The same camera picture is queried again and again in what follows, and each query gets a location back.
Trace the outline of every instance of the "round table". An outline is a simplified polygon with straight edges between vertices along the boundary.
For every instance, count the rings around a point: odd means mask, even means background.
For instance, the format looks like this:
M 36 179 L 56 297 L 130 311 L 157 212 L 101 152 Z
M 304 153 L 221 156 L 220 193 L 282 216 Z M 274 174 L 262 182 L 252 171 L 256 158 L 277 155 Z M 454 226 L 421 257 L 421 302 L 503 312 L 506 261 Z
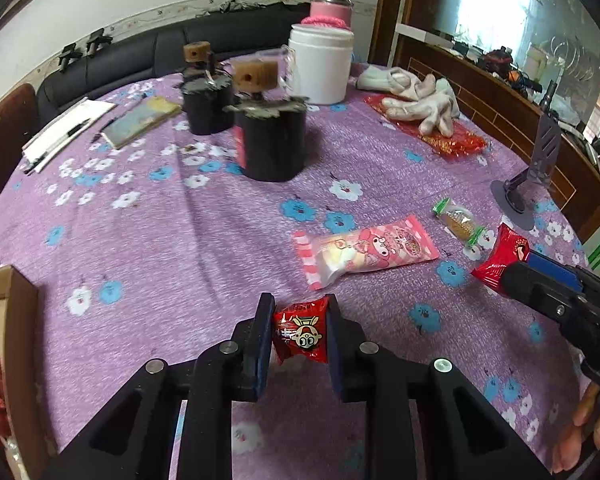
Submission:
M 180 79 L 110 92 L 102 99 L 118 106 L 98 124 L 141 92 L 182 102 L 173 87 Z M 61 449 L 144 362 L 197 357 L 253 315 L 261 292 L 278 304 L 330 292 L 345 317 L 400 357 L 451 359 L 550 460 L 578 400 L 568 345 L 550 321 L 469 274 L 502 221 L 489 184 L 524 163 L 466 118 L 490 148 L 446 161 L 386 122 L 366 95 L 350 86 L 341 104 L 309 106 L 307 167 L 283 184 L 243 176 L 232 134 L 193 137 L 184 114 L 121 150 L 91 142 L 96 124 L 40 174 L 13 173 L 0 196 L 0 265 L 13 264 L 40 290 L 37 375 Z M 340 181 L 358 186 L 338 192 Z M 523 193 L 536 228 L 521 234 L 536 250 L 583 265 L 582 246 L 548 193 L 528 185 Z M 487 226 L 481 253 L 464 250 L 432 216 L 447 195 Z M 328 234 L 408 214 L 439 260 L 309 291 L 292 232 Z M 363 406 L 340 404 L 327 368 L 302 357 L 272 360 L 269 377 L 257 404 L 234 404 L 234 478 L 358 478 Z

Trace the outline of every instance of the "cardboard box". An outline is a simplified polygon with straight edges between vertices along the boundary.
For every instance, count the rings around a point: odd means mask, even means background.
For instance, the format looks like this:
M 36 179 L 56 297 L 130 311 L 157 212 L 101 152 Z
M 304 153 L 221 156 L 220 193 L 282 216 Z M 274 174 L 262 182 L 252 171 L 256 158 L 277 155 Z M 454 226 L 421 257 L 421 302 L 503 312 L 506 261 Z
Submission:
M 0 268 L 0 362 L 11 434 L 18 444 L 30 480 L 46 468 L 46 448 L 34 384 L 34 334 L 38 290 L 14 267 Z M 10 461 L 16 480 L 22 475 Z

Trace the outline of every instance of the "red snack package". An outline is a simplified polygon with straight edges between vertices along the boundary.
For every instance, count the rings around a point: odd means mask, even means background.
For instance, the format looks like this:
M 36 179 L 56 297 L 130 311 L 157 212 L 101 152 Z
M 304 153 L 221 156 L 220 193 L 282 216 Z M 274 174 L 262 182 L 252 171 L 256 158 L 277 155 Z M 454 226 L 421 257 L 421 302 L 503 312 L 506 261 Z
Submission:
M 280 362 L 302 354 L 327 362 L 326 313 L 329 299 L 295 303 L 273 314 L 273 346 Z
M 498 227 L 498 239 L 487 261 L 471 271 L 489 288 L 498 294 L 504 294 L 500 288 L 500 277 L 505 267 L 513 262 L 526 262 L 529 257 L 529 242 L 506 224 Z
M 386 109 L 382 105 L 382 99 L 386 94 L 375 94 L 365 98 L 365 103 L 371 106 L 376 112 L 384 116 Z M 418 130 L 418 123 L 409 121 L 396 121 L 389 119 L 393 124 L 398 126 L 404 133 L 426 142 L 431 146 L 438 155 L 446 158 L 461 155 L 475 155 L 481 153 L 487 147 L 487 141 L 481 136 L 474 134 L 464 127 L 459 121 L 454 121 L 454 134 L 451 137 L 443 136 L 439 131 L 434 130 L 431 135 L 423 135 Z
M 346 272 L 389 269 L 440 256 L 414 215 L 348 233 L 309 237 L 298 231 L 293 237 L 311 290 L 331 285 Z

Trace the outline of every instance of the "human hand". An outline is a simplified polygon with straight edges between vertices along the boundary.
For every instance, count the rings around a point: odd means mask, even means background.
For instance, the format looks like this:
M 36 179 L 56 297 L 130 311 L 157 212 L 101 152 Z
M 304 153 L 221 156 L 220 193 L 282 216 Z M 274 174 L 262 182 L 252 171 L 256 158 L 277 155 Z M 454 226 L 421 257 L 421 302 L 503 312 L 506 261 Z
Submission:
M 584 428 L 591 419 L 596 407 L 596 398 L 600 392 L 600 386 L 591 383 L 582 396 L 569 425 L 564 428 L 558 443 L 554 447 L 552 459 L 552 472 L 559 473 L 568 471 L 576 466 L 580 459 L 582 450 L 582 441 L 586 437 Z M 597 449 L 600 449 L 600 417 L 593 428 L 593 443 Z

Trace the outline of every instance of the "book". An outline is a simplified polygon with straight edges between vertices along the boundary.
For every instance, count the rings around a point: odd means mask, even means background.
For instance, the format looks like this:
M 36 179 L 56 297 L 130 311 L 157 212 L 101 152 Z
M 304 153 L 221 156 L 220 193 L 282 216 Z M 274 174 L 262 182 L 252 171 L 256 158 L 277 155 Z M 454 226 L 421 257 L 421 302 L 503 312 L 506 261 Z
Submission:
M 111 146 L 119 149 L 180 111 L 180 105 L 164 97 L 149 97 L 107 125 L 102 130 L 102 136 Z

